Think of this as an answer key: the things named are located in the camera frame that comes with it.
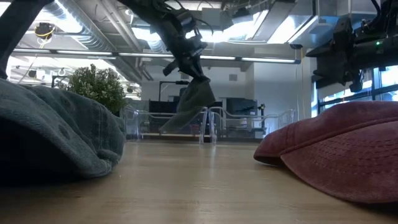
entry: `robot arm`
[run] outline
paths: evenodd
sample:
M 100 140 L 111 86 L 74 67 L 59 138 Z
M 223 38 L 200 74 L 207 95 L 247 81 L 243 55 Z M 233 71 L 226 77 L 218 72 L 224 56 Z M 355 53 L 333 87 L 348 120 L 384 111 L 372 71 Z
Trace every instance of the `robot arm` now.
M 385 0 L 381 7 L 371 0 L 377 17 L 353 30 L 349 17 L 342 17 L 333 38 L 307 54 L 316 57 L 315 75 L 350 86 L 352 92 L 362 90 L 362 71 L 367 68 L 398 64 L 398 0 Z
M 193 78 L 204 78 L 200 65 L 200 55 L 207 44 L 201 41 L 197 19 L 184 7 L 174 9 L 167 5 L 167 0 L 118 0 L 130 8 L 142 20 L 151 25 L 159 34 L 173 56 L 174 62 L 164 68 L 164 75 L 175 68 Z M 188 32 L 195 31 L 195 36 L 187 39 Z

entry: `red hat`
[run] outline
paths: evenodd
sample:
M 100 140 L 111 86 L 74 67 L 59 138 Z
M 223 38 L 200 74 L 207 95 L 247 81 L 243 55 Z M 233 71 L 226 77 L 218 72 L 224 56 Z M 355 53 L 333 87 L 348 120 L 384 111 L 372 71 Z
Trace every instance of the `red hat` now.
M 254 158 L 343 200 L 398 202 L 398 102 L 336 105 L 269 134 Z

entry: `wooden table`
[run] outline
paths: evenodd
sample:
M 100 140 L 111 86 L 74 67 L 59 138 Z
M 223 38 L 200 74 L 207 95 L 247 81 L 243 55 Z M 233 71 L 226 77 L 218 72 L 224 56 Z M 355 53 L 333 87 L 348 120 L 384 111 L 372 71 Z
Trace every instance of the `wooden table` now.
M 253 160 L 255 148 L 129 142 L 107 177 L 2 187 L 0 223 L 398 223 L 397 207 L 327 196 Z

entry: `gray cloth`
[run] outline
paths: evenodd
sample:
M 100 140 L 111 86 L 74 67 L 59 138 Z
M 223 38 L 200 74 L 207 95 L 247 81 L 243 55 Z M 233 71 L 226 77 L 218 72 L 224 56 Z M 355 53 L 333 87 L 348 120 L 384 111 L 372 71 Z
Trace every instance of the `gray cloth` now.
M 203 107 L 209 106 L 215 101 L 216 99 L 210 87 L 210 79 L 205 77 L 193 79 L 181 96 L 177 106 L 177 114 L 165 123 L 160 128 L 160 131 L 166 133 L 178 131 L 198 116 Z
M 68 91 L 0 80 L 0 125 L 3 170 L 101 177 L 123 154 L 123 119 Z

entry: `window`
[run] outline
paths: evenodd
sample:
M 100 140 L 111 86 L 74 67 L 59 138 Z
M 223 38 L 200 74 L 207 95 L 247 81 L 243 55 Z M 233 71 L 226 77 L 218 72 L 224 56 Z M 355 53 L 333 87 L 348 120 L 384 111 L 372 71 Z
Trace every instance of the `window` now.
M 355 99 L 355 100 L 343 101 L 343 102 L 340 102 L 340 103 L 334 103 L 332 105 L 325 105 L 325 109 L 331 108 L 332 106 L 335 106 L 335 105 L 338 105 L 338 104 L 342 104 L 342 103 L 359 102 L 359 101 L 372 101 L 372 96 L 362 97 L 362 98 Z
M 312 102 L 311 102 L 311 118 L 318 116 L 318 90 L 317 84 L 314 83 L 311 85 L 312 89 Z
M 346 89 L 325 97 L 319 103 L 319 110 L 322 112 L 334 105 L 353 101 L 398 101 L 398 65 L 386 67 L 383 71 L 380 68 L 367 70 L 364 76 L 368 81 L 363 83 L 362 91 L 352 93 Z
M 398 91 L 391 91 L 389 93 L 383 93 L 381 95 L 382 101 L 398 101 Z
M 381 87 L 398 84 L 398 65 L 386 67 L 386 71 L 380 72 Z
M 363 83 L 363 89 L 360 92 L 357 92 L 357 93 L 364 93 L 364 92 L 368 91 L 369 94 L 370 94 L 370 91 L 372 90 L 372 83 L 373 83 L 372 80 L 364 82 Z M 348 88 L 348 89 L 346 89 L 344 91 L 341 91 L 341 92 L 338 92 L 338 93 L 335 93 L 333 95 L 325 97 L 323 99 L 323 101 L 327 102 L 327 101 L 331 101 L 331 100 L 335 100 L 335 99 L 339 99 L 339 98 L 346 98 L 346 97 L 349 97 L 349 96 L 353 96 L 354 94 L 356 94 L 356 93 L 352 93 L 351 90 L 349 90 L 349 88 Z

